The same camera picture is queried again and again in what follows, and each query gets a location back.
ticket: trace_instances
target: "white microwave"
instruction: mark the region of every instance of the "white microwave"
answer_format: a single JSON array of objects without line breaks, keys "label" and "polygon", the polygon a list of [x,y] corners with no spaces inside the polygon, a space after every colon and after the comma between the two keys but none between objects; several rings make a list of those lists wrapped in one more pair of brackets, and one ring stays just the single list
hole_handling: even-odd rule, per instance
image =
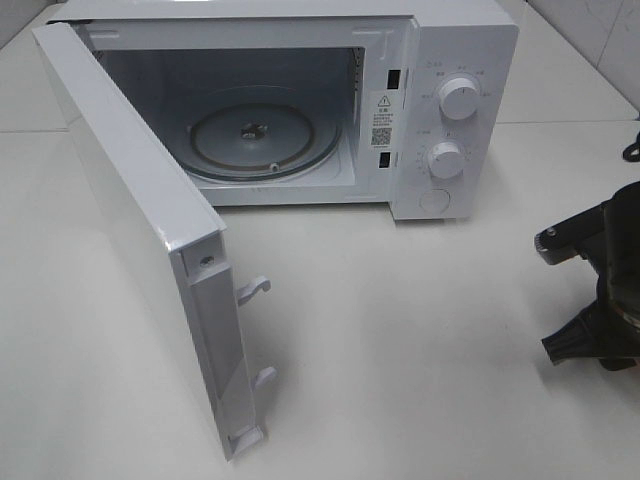
[{"label": "white microwave", "polygon": [[213,206],[468,216],[517,27],[492,0],[69,0],[34,30],[106,226],[226,458],[262,438]]}]

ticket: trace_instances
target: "black machine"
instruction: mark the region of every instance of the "black machine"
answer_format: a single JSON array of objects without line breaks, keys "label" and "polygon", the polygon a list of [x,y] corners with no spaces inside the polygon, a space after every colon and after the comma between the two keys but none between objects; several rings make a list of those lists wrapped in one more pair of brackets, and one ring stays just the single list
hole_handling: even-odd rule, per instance
[{"label": "black machine", "polygon": [[598,273],[597,299],[542,340],[555,364],[597,358],[607,370],[640,360],[640,182],[540,232],[535,246],[555,265],[580,255]]}]

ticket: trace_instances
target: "white knob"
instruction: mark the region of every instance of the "white knob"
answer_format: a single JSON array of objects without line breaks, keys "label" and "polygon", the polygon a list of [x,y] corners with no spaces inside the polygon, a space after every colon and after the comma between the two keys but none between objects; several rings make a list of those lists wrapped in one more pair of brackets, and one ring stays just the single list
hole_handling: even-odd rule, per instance
[{"label": "white knob", "polygon": [[442,179],[455,177],[464,168],[464,155],[453,142],[437,144],[428,153],[427,161],[431,175]]},{"label": "white knob", "polygon": [[478,85],[470,78],[456,77],[438,90],[440,108],[451,120],[470,117],[478,108]]}]

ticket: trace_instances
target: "microwave door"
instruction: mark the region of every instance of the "microwave door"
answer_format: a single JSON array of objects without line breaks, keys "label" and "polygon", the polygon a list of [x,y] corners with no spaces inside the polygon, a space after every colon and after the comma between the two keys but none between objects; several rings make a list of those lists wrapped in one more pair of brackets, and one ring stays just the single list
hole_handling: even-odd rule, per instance
[{"label": "microwave door", "polygon": [[76,32],[34,35],[105,228],[229,459],[263,436],[238,304],[268,280],[234,289],[224,223]]}]

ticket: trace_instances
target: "control panel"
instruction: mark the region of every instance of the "control panel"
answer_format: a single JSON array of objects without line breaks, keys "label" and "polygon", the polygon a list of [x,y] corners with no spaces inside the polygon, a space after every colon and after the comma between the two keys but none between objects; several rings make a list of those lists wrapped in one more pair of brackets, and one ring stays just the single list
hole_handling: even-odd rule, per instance
[{"label": "control panel", "polygon": [[517,32],[514,25],[421,28],[394,218],[471,214]]}]

